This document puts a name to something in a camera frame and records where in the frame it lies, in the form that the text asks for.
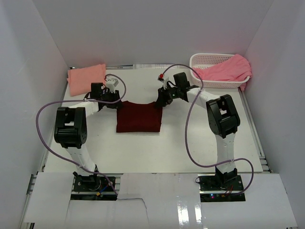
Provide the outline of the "dark red t shirt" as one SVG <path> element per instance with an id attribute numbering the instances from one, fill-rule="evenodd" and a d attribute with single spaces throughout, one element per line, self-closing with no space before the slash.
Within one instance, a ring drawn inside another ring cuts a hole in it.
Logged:
<path id="1" fill-rule="evenodd" d="M 117 109 L 117 133 L 158 133 L 161 129 L 163 109 L 155 102 L 135 104 L 122 102 Z"/>

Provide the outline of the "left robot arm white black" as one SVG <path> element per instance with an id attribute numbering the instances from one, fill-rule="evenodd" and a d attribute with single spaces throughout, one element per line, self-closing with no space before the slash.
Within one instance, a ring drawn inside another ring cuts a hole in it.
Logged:
<path id="1" fill-rule="evenodd" d="M 98 167 L 91 159 L 85 142 L 88 137 L 87 117 L 99 112 L 103 107 L 117 109 L 121 107 L 119 91 L 116 90 L 118 80 L 109 79 L 105 83 L 92 83 L 91 91 L 84 100 L 70 107 L 59 107 L 56 113 L 54 139 L 70 154 L 77 164 L 74 172 L 77 184 L 94 191 L 101 185 L 101 178 L 97 175 Z"/>

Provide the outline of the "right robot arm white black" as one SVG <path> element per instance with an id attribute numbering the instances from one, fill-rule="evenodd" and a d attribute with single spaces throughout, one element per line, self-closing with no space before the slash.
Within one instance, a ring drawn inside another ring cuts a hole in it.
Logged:
<path id="1" fill-rule="evenodd" d="M 190 115 L 195 105 L 207 111 L 210 130 L 216 138 L 217 162 L 209 167 L 215 168 L 215 184 L 220 190 L 227 190 L 237 178 L 237 168 L 234 162 L 234 139 L 240 117 L 230 95 L 215 95 L 203 88 L 190 85 L 184 72 L 174 75 L 175 83 L 160 74 L 158 81 L 163 86 L 158 89 L 157 107 L 165 107 L 174 99 L 182 99 L 191 103 L 184 128 L 185 148 L 190 160 L 199 167 L 204 167 L 195 162 L 188 146 L 188 124 Z"/>

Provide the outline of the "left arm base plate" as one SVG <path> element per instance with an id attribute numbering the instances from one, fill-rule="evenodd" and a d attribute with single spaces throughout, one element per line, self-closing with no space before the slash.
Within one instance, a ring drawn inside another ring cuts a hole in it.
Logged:
<path id="1" fill-rule="evenodd" d="M 116 177 L 108 177 L 109 181 L 101 176 L 77 176 L 74 177 L 74 183 L 71 191 L 71 200 L 86 201 L 116 201 L 117 195 L 114 193 L 119 190 L 119 184 Z"/>

